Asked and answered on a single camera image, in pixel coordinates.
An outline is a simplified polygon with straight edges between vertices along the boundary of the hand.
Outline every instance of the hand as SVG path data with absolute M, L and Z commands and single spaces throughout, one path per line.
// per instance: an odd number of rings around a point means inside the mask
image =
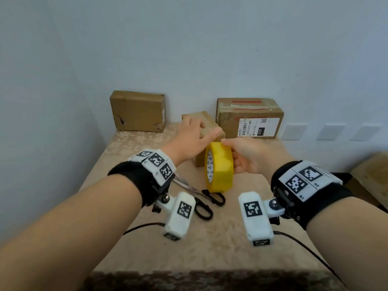
M 234 173 L 262 174 L 269 183 L 279 167 L 296 160 L 279 140 L 240 137 L 222 139 L 221 143 L 232 148 Z
M 178 127 L 176 137 L 163 146 L 161 150 L 168 155 L 175 166 L 197 156 L 222 131 L 220 127 L 216 127 L 201 139 L 201 128 L 204 127 L 205 124 L 201 119 L 191 119 L 189 116 L 185 116 L 182 119 L 182 124 Z

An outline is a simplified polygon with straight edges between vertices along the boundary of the light switch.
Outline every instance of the light switch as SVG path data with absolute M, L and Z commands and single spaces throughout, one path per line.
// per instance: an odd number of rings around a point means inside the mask
M 346 123 L 327 123 L 319 133 L 317 140 L 335 140 Z
M 353 141 L 368 141 L 370 140 L 379 130 L 381 124 L 364 123 L 351 138 Z
M 282 140 L 300 140 L 307 128 L 307 123 L 290 123 L 284 129 Z

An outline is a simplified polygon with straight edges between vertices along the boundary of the yellow tape roll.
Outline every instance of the yellow tape roll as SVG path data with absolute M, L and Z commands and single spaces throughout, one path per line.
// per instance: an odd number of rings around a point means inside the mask
M 220 142 L 211 142 L 205 154 L 206 187 L 210 193 L 224 192 L 233 185 L 232 150 Z

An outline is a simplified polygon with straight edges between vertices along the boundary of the cardboard box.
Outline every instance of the cardboard box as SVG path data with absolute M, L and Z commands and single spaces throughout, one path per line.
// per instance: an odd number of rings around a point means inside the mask
M 113 91 L 110 100 L 118 130 L 163 132 L 166 125 L 164 94 Z
M 350 174 L 388 209 L 388 152 L 375 154 L 357 166 Z
M 182 119 L 185 116 L 190 116 L 191 118 L 198 117 L 203 120 L 205 123 L 205 128 L 201 129 L 201 138 L 206 136 L 210 130 L 213 128 L 218 127 L 216 122 L 213 120 L 213 118 L 206 112 L 206 111 L 201 111 L 201 112 L 195 112 L 195 113 L 190 113 L 190 114 L 182 114 Z M 220 142 L 221 139 L 225 138 L 225 133 L 222 132 L 220 135 L 217 137 L 217 139 L 214 140 L 214 142 Z M 205 150 L 203 150 L 200 154 L 198 154 L 196 157 L 193 158 L 193 162 L 195 167 L 201 167 L 205 165 Z
M 226 138 L 274 139 L 284 112 L 269 98 L 218 98 L 216 122 Z

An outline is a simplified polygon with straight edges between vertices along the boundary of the metal screw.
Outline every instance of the metal screw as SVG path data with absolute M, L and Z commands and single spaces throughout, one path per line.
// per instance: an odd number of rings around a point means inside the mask
M 161 198 L 162 203 L 168 203 L 170 200 L 170 197 L 168 194 L 164 194 Z

